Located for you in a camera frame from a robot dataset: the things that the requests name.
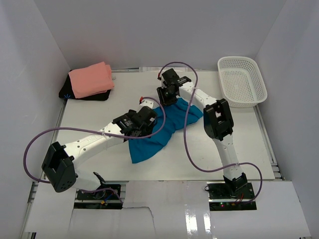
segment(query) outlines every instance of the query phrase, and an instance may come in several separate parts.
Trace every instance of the basket rim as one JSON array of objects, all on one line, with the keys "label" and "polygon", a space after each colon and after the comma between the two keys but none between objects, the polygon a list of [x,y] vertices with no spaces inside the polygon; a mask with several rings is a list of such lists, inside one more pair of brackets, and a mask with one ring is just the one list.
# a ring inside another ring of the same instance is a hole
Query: basket rim
[{"label": "basket rim", "polygon": [[[244,59],[244,60],[247,60],[247,61],[251,62],[251,63],[254,65],[255,70],[257,71],[257,75],[258,75],[258,77],[259,77],[259,79],[260,79],[260,85],[261,85],[261,87],[262,87],[262,89],[263,89],[263,92],[264,92],[264,97],[263,97],[261,100],[253,101],[253,102],[239,101],[239,100],[233,99],[232,97],[230,97],[229,95],[226,94],[226,92],[224,91],[224,88],[225,88],[225,87],[224,87],[223,78],[220,76],[220,71],[221,71],[221,69],[220,69],[220,62],[221,62],[222,60],[229,59],[229,58],[232,58],[232,59],[234,59],[234,60],[236,60],[236,59]],[[267,93],[267,89],[266,89],[266,86],[265,86],[265,82],[264,82],[263,76],[261,75],[261,72],[260,72],[260,70],[259,70],[259,67],[258,67],[256,61],[254,61],[253,59],[251,59],[251,58],[249,58],[249,57],[245,57],[245,56],[225,56],[225,57],[222,57],[222,58],[220,58],[220,59],[218,60],[218,62],[217,62],[217,67],[218,67],[218,78],[219,78],[221,90],[222,90],[224,96],[225,96],[227,99],[229,99],[230,101],[232,101],[232,102],[234,102],[234,103],[237,103],[237,104],[255,104],[255,103],[258,104],[258,103],[261,103],[261,102],[265,101],[266,98],[268,97],[268,93]]]}]

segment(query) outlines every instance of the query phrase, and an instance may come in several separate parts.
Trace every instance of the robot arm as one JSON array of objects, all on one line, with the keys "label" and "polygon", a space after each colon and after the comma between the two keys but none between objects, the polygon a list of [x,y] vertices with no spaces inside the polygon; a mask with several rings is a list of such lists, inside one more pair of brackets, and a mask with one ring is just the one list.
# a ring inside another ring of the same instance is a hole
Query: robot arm
[{"label": "robot arm", "polygon": [[[162,87],[157,88],[157,92],[162,105],[176,103],[176,96],[190,100],[194,84],[188,77],[180,78],[174,69],[165,71],[161,76]],[[205,132],[216,144],[222,165],[238,164],[232,135],[234,121],[228,102],[225,99],[217,100],[196,89],[192,104],[203,111]],[[240,165],[225,168],[224,180],[234,194],[247,184]]]},{"label": "robot arm", "polygon": [[[135,137],[151,134],[157,117],[152,110],[153,105],[153,101],[143,101],[138,112],[129,110],[100,132]],[[92,134],[65,145],[55,142],[49,146],[42,169],[56,192],[63,192],[70,187],[88,191],[103,188],[105,181],[98,173],[83,172],[78,167],[95,154],[125,141],[119,137]]]}]

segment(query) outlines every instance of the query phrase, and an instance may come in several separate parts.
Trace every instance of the black cloth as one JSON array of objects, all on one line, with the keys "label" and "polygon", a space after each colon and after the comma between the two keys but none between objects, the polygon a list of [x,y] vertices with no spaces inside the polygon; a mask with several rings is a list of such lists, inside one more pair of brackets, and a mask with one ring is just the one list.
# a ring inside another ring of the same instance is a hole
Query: black cloth
[{"label": "black cloth", "polygon": [[68,74],[68,77],[66,78],[64,85],[59,92],[59,98],[84,100],[84,101],[106,101],[109,98],[110,92],[111,90],[108,90],[107,92],[98,93],[96,95],[76,99],[72,90],[70,76]]}]

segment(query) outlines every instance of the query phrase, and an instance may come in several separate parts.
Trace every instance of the folded cloth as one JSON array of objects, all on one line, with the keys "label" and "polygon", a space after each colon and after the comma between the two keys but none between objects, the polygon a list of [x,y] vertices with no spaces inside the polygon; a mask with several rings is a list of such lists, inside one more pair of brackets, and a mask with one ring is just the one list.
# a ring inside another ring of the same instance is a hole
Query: folded cloth
[{"label": "folded cloth", "polygon": [[75,98],[107,92],[114,87],[110,65],[104,62],[69,72]]},{"label": "folded cloth", "polygon": [[[106,101],[109,98],[111,90],[108,90],[107,92],[95,94],[92,96],[87,96],[83,98],[79,98],[78,100],[84,100],[84,101]],[[62,89],[59,92],[59,98],[62,99],[75,99],[70,76],[68,75]]]},{"label": "folded cloth", "polygon": [[[129,140],[132,163],[139,163],[151,158],[167,145],[172,134],[176,130],[184,127],[187,106],[188,103],[182,98],[179,98],[176,104],[164,107],[166,122],[164,128],[159,133],[151,138]],[[157,113],[158,117],[153,132],[161,127],[164,120],[160,107],[157,107],[154,111]],[[202,116],[203,113],[196,106],[191,106],[188,113],[187,125],[197,122]]]}]

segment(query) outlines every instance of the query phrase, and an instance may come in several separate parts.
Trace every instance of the plastic laundry basket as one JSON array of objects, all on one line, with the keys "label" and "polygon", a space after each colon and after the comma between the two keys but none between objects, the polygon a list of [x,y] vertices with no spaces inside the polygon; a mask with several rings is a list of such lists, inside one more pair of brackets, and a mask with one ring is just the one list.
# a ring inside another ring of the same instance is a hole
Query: plastic laundry basket
[{"label": "plastic laundry basket", "polygon": [[253,59],[227,56],[217,64],[222,94],[231,107],[253,107],[267,98],[263,77]]}]

